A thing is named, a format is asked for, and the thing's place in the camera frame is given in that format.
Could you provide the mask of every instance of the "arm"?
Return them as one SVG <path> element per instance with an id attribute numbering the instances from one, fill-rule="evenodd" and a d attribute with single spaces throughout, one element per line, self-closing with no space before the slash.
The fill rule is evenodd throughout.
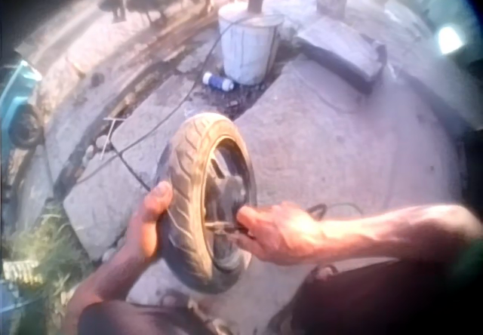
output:
<path id="1" fill-rule="evenodd" d="M 464 207 L 409 207 L 360 220 L 322 220 L 292 204 L 269 210 L 243 207 L 238 221 L 254 238 L 235 235 L 240 247 L 282 265 L 328 263 L 355 257 L 452 261 L 483 237 L 482 224 Z"/>
<path id="2" fill-rule="evenodd" d="M 117 254 L 86 278 L 67 305 L 63 333 L 77 334 L 78 320 L 89 305 L 107 300 L 124 300 L 134 282 L 155 259 L 158 247 L 156 223 L 172 199 L 171 186 L 160 183 L 132 216 L 126 243 Z"/>

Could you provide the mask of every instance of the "rock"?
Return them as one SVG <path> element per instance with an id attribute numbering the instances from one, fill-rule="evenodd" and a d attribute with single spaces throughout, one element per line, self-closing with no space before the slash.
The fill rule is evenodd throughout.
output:
<path id="1" fill-rule="evenodd" d="M 115 253 L 118 251 L 117 248 L 115 247 L 111 247 L 109 250 L 107 250 L 106 252 L 104 252 L 103 254 L 103 263 L 106 263 L 108 262 L 109 260 L 111 260 L 111 258 L 114 257 Z"/>
<path id="2" fill-rule="evenodd" d="M 104 75 L 102 73 L 95 72 L 91 77 L 91 88 L 96 88 L 104 83 Z"/>
<path id="3" fill-rule="evenodd" d="M 89 159 L 87 159 L 85 156 L 82 158 L 82 167 L 86 168 L 89 165 Z"/>
<path id="4" fill-rule="evenodd" d="M 371 91 L 383 69 L 383 53 L 344 22 L 320 17 L 297 34 L 302 52 L 312 60 L 344 77 L 361 90 Z"/>
<path id="5" fill-rule="evenodd" d="M 118 241 L 118 243 L 117 243 L 117 245 L 116 245 L 116 247 L 118 248 L 118 250 L 119 250 L 119 249 L 120 249 L 122 246 L 124 246 L 124 243 L 126 243 L 126 236 L 125 236 L 125 235 L 123 235 L 123 236 L 122 236 L 122 237 L 119 239 L 119 241 Z"/>
<path id="6" fill-rule="evenodd" d="M 94 157 L 94 151 L 95 151 L 94 145 L 88 146 L 87 150 L 85 151 L 84 157 L 87 160 L 91 160 Z"/>
<path id="7" fill-rule="evenodd" d="M 96 148 L 97 148 L 98 150 L 102 150 L 102 149 L 103 149 L 103 147 L 104 147 L 104 144 L 106 143 L 106 141 L 107 141 L 107 135 L 101 135 L 100 137 L 98 137 L 98 138 L 96 139 Z M 106 149 L 110 148 L 110 147 L 111 147 L 111 145 L 112 145 L 112 144 L 111 144 L 110 142 L 109 142 L 109 143 L 107 143 L 107 145 L 106 145 Z"/>

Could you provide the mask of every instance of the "wheel rim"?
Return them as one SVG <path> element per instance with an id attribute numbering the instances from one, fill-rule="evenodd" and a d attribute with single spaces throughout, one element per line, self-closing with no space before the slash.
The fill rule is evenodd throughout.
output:
<path id="1" fill-rule="evenodd" d="M 213 146 L 207 160 L 202 189 L 202 224 L 205 244 L 214 265 L 221 271 L 231 271 L 242 257 L 241 251 L 225 235 L 205 228 L 206 222 L 236 223 L 236 210 L 252 202 L 250 173 L 242 151 L 230 137 L 221 137 Z M 232 211 L 222 210 L 222 205 Z"/>

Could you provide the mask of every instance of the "hand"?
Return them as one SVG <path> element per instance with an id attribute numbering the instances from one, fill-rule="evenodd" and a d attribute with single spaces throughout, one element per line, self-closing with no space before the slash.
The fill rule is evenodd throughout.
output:
<path id="1" fill-rule="evenodd" d="M 267 209 L 242 207 L 237 220 L 253 238 L 237 233 L 231 239 L 262 261 L 294 265 L 313 260 L 322 240 L 320 223 L 291 203 Z"/>
<path id="2" fill-rule="evenodd" d="M 133 214 L 126 234 L 125 248 L 134 256 L 151 262 L 161 243 L 156 229 L 173 198 L 173 189 L 168 182 L 160 182 L 146 197 Z"/>

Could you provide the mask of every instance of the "white bucket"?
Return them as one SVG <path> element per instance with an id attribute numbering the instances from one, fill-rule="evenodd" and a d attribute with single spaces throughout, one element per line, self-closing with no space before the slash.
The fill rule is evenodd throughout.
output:
<path id="1" fill-rule="evenodd" d="M 242 85 L 257 85 L 270 71 L 278 48 L 282 15 L 251 14 L 243 2 L 218 12 L 225 74 Z"/>

